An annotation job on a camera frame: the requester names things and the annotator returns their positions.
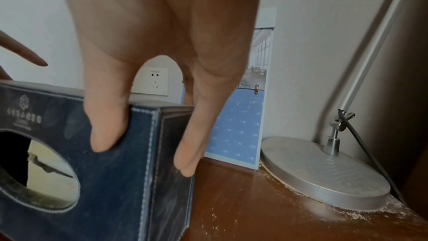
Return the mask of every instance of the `silver lamp base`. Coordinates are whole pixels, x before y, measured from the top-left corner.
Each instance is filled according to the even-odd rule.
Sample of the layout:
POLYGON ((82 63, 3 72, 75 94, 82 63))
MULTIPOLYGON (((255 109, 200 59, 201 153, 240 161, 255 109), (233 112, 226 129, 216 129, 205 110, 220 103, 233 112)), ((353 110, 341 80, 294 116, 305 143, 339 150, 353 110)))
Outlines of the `silver lamp base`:
POLYGON ((330 156, 321 149, 309 141, 271 137, 262 142, 261 159, 288 186, 323 203, 359 211, 386 205, 391 188, 381 174, 343 152, 330 156))

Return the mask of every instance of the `hand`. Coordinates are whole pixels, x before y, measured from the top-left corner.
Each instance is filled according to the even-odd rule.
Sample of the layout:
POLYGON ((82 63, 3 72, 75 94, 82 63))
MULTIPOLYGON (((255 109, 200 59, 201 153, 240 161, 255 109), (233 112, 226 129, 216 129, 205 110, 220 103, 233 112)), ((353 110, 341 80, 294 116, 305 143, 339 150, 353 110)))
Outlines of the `hand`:
POLYGON ((195 105, 174 158, 192 176, 247 66, 259 0, 67 1, 84 62, 93 150, 108 150, 123 135, 135 75, 147 60, 167 55, 183 73, 185 104, 195 105))
MULTIPOLYGON (((48 64, 40 58, 36 53, 32 50, 7 35, 3 31, 0 30, 0 47, 3 47, 18 56, 28 60, 31 63, 34 63, 38 66, 48 66, 48 64)), ((0 66, 0 79, 8 79, 12 80, 12 78, 6 73, 6 71, 0 66)))

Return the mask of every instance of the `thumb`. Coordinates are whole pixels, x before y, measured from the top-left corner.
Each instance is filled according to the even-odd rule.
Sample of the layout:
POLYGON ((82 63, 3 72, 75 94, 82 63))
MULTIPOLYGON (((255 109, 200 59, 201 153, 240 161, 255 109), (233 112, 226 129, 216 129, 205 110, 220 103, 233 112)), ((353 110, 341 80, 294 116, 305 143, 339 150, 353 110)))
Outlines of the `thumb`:
POLYGON ((85 37, 80 37, 80 43, 84 63, 84 108, 92 125, 91 146, 95 152, 103 152, 127 129, 128 100, 140 65, 111 57, 85 37))

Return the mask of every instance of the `blue tissue box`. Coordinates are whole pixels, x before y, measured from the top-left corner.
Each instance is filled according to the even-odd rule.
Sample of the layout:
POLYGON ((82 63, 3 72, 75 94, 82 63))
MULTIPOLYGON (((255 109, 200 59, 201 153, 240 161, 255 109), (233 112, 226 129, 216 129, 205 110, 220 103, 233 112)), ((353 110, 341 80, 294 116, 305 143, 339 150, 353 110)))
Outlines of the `blue tissue box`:
POLYGON ((79 189, 75 201, 47 196, 0 167, 1 233, 13 241, 180 240, 193 178, 174 168, 173 157, 192 107, 132 95, 127 132, 97 154, 82 101, 81 90, 0 81, 0 131, 49 147, 69 164, 79 189))

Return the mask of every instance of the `power cord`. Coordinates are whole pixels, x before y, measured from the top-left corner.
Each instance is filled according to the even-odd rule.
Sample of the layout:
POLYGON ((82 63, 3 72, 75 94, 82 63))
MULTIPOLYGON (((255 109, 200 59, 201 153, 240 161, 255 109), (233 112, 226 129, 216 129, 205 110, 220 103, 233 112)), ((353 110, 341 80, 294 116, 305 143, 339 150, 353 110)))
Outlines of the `power cord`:
POLYGON ((361 146, 362 150, 367 154, 367 156, 373 161, 373 163, 376 165, 380 173, 385 177, 385 179, 389 182, 389 185, 391 186, 393 192, 397 196, 397 198, 407 206, 406 201, 403 198, 403 195, 401 194, 400 190, 398 190, 398 187, 394 183, 394 181, 391 179, 391 177, 388 175, 386 170, 382 167, 382 165, 379 163, 377 158, 369 151, 367 146, 362 141, 360 135, 358 135, 357 131, 352 127, 352 125, 349 123, 349 121, 345 118, 345 111, 339 109, 339 118, 342 120, 342 122, 347 126, 351 134, 354 136, 355 140, 358 142, 358 144, 361 146))

